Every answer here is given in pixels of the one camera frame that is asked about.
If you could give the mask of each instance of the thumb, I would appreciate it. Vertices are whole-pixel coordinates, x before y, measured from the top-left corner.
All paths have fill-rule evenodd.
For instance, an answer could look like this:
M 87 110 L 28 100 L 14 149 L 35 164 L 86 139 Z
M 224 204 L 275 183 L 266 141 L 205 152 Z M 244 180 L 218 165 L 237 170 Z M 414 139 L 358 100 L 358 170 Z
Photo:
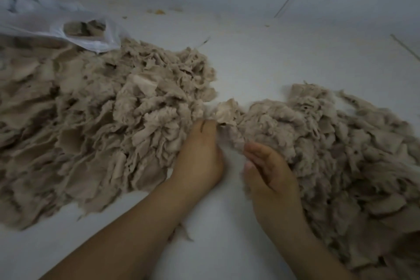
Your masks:
M 244 165 L 244 181 L 252 193 L 268 188 L 257 167 L 251 161 L 247 161 Z

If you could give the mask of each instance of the white floor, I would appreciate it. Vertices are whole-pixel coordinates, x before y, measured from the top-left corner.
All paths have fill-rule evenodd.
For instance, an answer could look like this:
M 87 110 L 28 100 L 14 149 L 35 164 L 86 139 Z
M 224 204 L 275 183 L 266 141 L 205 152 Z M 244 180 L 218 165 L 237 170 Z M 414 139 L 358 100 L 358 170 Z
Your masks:
M 420 133 L 420 62 L 389 36 L 338 27 L 304 26 L 277 19 L 232 18 L 138 0 L 69 0 L 108 13 L 135 39 L 166 49 L 199 46 L 218 72 L 217 101 L 243 106 L 284 100 L 292 83 L 307 81 L 391 108 Z M 165 15 L 147 13 L 163 9 Z M 260 230 L 242 193 L 244 159 L 228 150 L 230 170 L 188 217 L 194 242 L 178 241 L 161 258 L 154 279 L 288 279 L 288 269 Z M 23 231 L 0 230 L 0 278 L 37 279 L 81 243 L 137 203 L 124 196 L 101 214 L 78 220 L 70 205 Z

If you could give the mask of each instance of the plastic bag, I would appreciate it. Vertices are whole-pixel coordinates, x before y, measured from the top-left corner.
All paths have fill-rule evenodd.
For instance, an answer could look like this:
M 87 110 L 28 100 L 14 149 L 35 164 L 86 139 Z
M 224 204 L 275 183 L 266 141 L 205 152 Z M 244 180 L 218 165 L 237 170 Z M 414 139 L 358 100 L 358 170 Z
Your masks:
M 105 26 L 102 36 L 76 37 L 64 32 L 67 23 L 93 20 Z M 118 49 L 120 37 L 128 36 L 109 17 L 88 11 L 77 2 L 57 0 L 0 0 L 0 34 L 61 38 L 97 53 Z

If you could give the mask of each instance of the hand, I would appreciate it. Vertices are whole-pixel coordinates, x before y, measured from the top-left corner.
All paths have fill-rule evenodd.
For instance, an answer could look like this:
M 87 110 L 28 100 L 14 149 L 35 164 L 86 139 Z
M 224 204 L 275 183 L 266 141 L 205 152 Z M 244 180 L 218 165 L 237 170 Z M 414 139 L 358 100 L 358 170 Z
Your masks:
M 185 192 L 205 196 L 222 178 L 223 153 L 216 143 L 217 123 L 197 120 L 175 162 L 171 180 Z
M 272 148 L 247 143 L 244 180 L 251 191 L 255 216 L 276 246 L 313 236 L 303 214 L 299 184 L 284 158 Z

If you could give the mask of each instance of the left hand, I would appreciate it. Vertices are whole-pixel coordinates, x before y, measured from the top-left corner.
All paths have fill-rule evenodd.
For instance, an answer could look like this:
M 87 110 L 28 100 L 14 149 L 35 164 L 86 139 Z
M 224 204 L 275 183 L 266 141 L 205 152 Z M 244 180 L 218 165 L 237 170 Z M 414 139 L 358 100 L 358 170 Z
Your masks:
M 187 193 L 201 198 L 223 176 L 223 153 L 216 143 L 217 123 L 197 120 L 185 140 L 175 162 L 171 180 Z

